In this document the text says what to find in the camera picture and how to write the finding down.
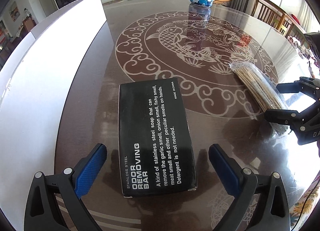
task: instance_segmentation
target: framed picture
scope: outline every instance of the framed picture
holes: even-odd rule
[[[5,31],[7,28],[5,27],[4,23],[3,23],[3,20],[0,20],[0,29],[2,31]]]
[[[16,21],[17,18],[20,16],[20,12],[17,6],[17,3],[14,1],[10,8],[10,16],[13,21]]]

